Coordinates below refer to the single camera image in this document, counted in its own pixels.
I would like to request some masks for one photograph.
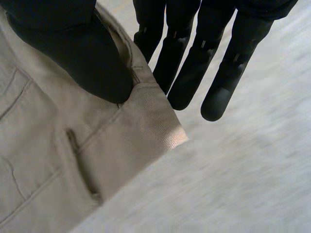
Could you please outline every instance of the white floor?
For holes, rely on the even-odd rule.
[[[100,2],[133,36],[138,25],[132,0]],[[73,232],[311,232],[310,14],[310,0],[299,0],[274,24],[224,117],[210,123],[200,106],[229,43],[230,22],[191,105],[177,113],[190,142],[141,173]]]

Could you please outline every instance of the gloved finger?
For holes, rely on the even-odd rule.
[[[8,20],[16,34],[57,62],[84,90],[112,103],[126,101],[132,90],[132,78],[109,31],[94,12],[95,1],[55,0],[48,4],[51,2],[57,4],[55,8],[59,10],[53,14],[55,24],[51,13],[46,12],[45,18],[44,12],[49,9],[43,3],[39,6],[35,0],[2,3],[9,10]],[[66,8],[68,4],[84,9],[72,12],[75,7]],[[27,20],[29,13],[20,9],[23,5],[27,6],[25,10],[36,9],[33,19]],[[60,16],[59,13],[65,11],[67,16]],[[63,19],[66,19],[65,30],[61,24]]]
[[[215,7],[204,3],[199,10],[193,46],[168,95],[175,110],[183,110],[190,104],[235,9],[228,5]]]
[[[133,3],[139,23],[134,43],[148,63],[163,34],[166,0],[133,0]]]
[[[201,107],[203,118],[216,121],[222,117],[255,48],[272,24],[238,12],[224,59]]]
[[[154,76],[165,94],[168,93],[188,45],[193,18],[200,0],[168,0],[167,37],[154,70]]]

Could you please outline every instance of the beige fabric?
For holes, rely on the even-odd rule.
[[[78,87],[0,10],[0,233],[67,232],[187,140],[138,48],[98,10],[133,71],[122,106]]]

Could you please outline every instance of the black gloved hand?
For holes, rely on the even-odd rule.
[[[86,91],[112,103],[125,102],[132,78],[96,0],[0,0],[8,21],[26,43],[57,62]]]
[[[297,0],[202,0],[194,44],[168,95],[172,107],[183,110],[191,102],[217,51],[225,27],[237,8],[239,11],[231,41],[201,108],[201,114],[206,120],[220,119],[256,46],[268,34],[273,21],[285,17],[296,2]],[[165,4],[169,32],[163,42],[154,76],[167,94],[189,41],[198,1],[134,0],[139,23],[139,32],[136,33],[134,42],[147,61],[162,36]],[[174,23],[182,22],[182,25],[170,25],[169,19],[173,19]]]

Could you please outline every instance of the back pocket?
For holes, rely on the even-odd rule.
[[[14,54],[0,30],[0,119],[14,106],[29,81],[17,69],[14,59]]]
[[[12,166],[0,157],[0,223],[5,221],[24,202],[14,178]]]

